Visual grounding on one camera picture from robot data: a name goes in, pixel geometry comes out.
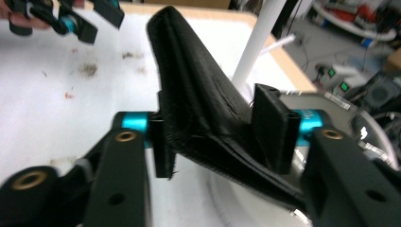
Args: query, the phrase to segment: bolt hole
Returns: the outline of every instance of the bolt hole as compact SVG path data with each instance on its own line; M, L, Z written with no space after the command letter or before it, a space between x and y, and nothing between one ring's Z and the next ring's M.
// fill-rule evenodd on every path
M38 175L32 175L32 176L28 176L25 179L22 180L21 185L27 185L30 183L34 183L36 181L39 180L39 176Z
M115 140L118 142L127 142L136 138L136 133L133 131L125 131L116 135Z
M121 193L115 193L109 197L109 204L110 205L118 205L121 204L125 199L124 195Z
M342 134L340 134L339 132L336 132L336 131L331 131L331 130L324 130L324 131L322 131L322 134L329 139L340 140L343 138Z
M367 190L366 194L368 195L369 198L371 198L374 201L380 201L380 202L386 201L386 198L383 195L374 190Z

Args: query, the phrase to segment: robotic hand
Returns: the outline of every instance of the robotic hand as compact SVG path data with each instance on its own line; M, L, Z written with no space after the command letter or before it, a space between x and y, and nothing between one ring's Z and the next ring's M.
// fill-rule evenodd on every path
M78 39L87 44L93 44L96 39L97 28L79 16L72 9L73 1L61 0L59 16L53 15L52 0L6 0L11 11L19 12L29 19L36 17L50 25L61 35L74 33ZM94 10L109 21L113 26L120 28L124 19L124 12L116 0L93 0ZM21 27L9 21L9 30L16 35L29 36L31 27Z

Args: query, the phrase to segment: teal anodized part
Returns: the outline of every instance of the teal anodized part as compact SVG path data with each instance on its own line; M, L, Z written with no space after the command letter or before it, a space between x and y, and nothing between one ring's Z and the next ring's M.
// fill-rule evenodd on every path
M110 3L111 3L115 8L117 8L117 9L118 9L118 7L120 6L120 4L118 3L118 1L116 1L116 0L111 0Z
M67 27L68 33L73 33L76 30L76 25L74 21L69 17L61 17L60 20Z
M148 142L148 112L127 112L124 115L121 128L140 131L145 137L145 148Z
M298 132L297 147L308 147L309 142L305 136L312 132L313 128L323 126L323 121L319 112L315 110L294 110L301 116L301 124Z

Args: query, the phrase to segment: electronic equipment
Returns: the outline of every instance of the electronic equipment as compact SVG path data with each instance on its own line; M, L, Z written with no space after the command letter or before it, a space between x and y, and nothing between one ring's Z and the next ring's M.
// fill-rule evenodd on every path
M352 99L371 115L401 113L401 72L377 73Z
M323 75L318 78L318 82L325 91L332 91L342 80L350 77L357 77L360 73L355 67L333 64L329 68L322 70Z
M367 81L365 77L345 78L334 87L333 94L347 99L355 95Z

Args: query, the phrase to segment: black plastic part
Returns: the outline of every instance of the black plastic part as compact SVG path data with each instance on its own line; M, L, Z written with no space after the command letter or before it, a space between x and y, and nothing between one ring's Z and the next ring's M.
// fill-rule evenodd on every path
M8 0L6 1L6 4L12 11L26 15L26 1ZM9 21L9 30L19 36L30 36L32 34L32 28L15 26L11 21Z
M67 7L73 7L74 6L74 0L62 0L65 6Z
M74 191L88 183L85 173L80 166L73 166L67 174L60 177L60 182L63 191Z
M118 141L121 133L135 136ZM139 131L115 131L105 143L83 226L150 226L144 136Z
M76 31L78 39L87 44L94 44L97 34L97 27L86 21L84 18L73 12L68 4L61 1L59 18L63 16L72 16L76 20Z
M79 184L79 181L62 182L55 195L57 206L47 213L47 226L76 227L82 223L88 204L91 184Z
M113 123L112 123L112 130L118 130L118 129L122 128L123 120L124 120L126 113L127 112L118 112L115 114Z
M401 194L401 171L395 171L389 167L385 162L380 159L374 159L374 163L380 172L389 180L390 183L398 190Z
M32 35L32 28L15 26L12 22L9 22L9 30L19 36L30 36Z
M300 123L301 117L287 108L275 88L255 85L253 132L274 172L289 173Z
M158 93L159 112L150 116L149 137L153 146L154 166L157 178L173 177L176 153L166 146L165 121L163 120L163 92Z
M315 110L321 117L324 126L333 126L330 116L324 110Z
M116 8L110 1L95 0L94 11L100 14L113 26L120 28L124 20L124 11L120 7Z
M301 179L314 226L401 226L401 196L354 139L316 128Z
M57 179L49 166L26 168L11 176L0 188L0 226L42 226Z
M280 12L277 21L275 22L274 27L271 30L271 34L273 34L275 38L281 38L283 29L286 26L288 19L291 16L291 13L294 11L297 3L298 0L287 0L287 2L284 4L283 10Z

